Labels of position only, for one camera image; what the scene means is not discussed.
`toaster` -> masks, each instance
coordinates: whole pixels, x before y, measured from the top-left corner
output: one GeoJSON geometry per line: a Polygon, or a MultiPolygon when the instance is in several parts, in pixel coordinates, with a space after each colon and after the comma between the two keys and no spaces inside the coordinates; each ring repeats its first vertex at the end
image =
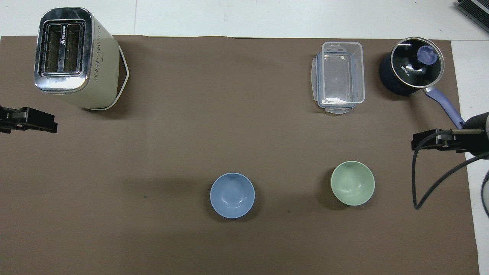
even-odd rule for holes
{"type": "Polygon", "coordinates": [[[47,11],[39,24],[34,83],[43,93],[80,108],[106,110],[119,99],[118,42],[86,9],[47,11]]]}

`bowl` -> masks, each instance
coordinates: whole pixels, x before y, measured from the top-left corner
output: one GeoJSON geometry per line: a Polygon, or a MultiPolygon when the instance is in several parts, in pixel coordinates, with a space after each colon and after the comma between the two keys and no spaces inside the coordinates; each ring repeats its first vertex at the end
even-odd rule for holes
{"type": "Polygon", "coordinates": [[[250,211],[255,202],[251,181],[239,173],[224,174],[212,184],[211,204],[224,218],[236,219],[250,211]]]}
{"type": "Polygon", "coordinates": [[[366,203],[375,190],[372,171],[361,162],[346,161],[331,175],[333,194],[344,204],[358,206],[366,203]]]}

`plastic container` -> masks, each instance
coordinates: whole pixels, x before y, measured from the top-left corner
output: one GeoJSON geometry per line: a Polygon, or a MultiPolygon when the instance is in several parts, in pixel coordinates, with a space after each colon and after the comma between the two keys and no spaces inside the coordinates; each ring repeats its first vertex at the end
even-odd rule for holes
{"type": "Polygon", "coordinates": [[[357,42],[326,42],[312,60],[312,94],[333,114],[347,113],[365,100],[363,50],[357,42]]]}

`purple handle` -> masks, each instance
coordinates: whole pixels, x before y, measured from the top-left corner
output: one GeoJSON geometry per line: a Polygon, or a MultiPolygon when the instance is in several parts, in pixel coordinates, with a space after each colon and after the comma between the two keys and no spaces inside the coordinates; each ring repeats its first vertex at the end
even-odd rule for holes
{"type": "Polygon", "coordinates": [[[431,86],[425,88],[424,93],[441,105],[441,107],[443,108],[443,110],[445,110],[445,113],[452,120],[457,129],[462,129],[465,121],[462,119],[459,112],[457,111],[457,109],[455,109],[450,100],[442,93],[442,91],[435,88],[434,86],[431,86]]]}

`black cable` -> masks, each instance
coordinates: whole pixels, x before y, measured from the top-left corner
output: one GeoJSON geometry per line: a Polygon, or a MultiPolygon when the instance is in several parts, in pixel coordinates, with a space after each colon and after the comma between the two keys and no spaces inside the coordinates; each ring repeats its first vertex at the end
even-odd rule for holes
{"type": "Polygon", "coordinates": [[[440,131],[440,132],[437,132],[437,133],[434,133],[434,134],[431,134],[425,138],[423,138],[423,140],[421,140],[421,142],[418,144],[418,146],[416,146],[416,149],[414,151],[414,154],[413,154],[413,163],[412,163],[412,174],[411,174],[411,179],[412,179],[412,189],[413,189],[413,204],[414,204],[414,208],[415,209],[420,209],[421,206],[424,204],[424,202],[426,201],[426,199],[429,197],[429,195],[435,190],[436,187],[438,187],[445,179],[447,179],[450,175],[452,175],[453,173],[457,172],[458,170],[460,170],[461,168],[471,164],[472,162],[474,161],[477,161],[477,160],[480,160],[480,159],[484,159],[484,158],[487,158],[489,157],[489,152],[486,152],[484,154],[481,154],[481,155],[477,155],[471,159],[468,159],[466,161],[464,161],[463,163],[453,167],[452,169],[450,169],[448,172],[446,172],[445,174],[443,174],[443,176],[441,176],[429,189],[428,191],[424,194],[424,196],[421,198],[420,202],[418,203],[417,202],[417,199],[416,199],[416,157],[418,156],[418,152],[419,150],[421,150],[421,148],[424,146],[425,143],[427,143],[429,140],[433,139],[434,137],[436,136],[439,136],[439,135],[450,135],[452,134],[452,130],[445,130],[445,131],[440,131]]]}

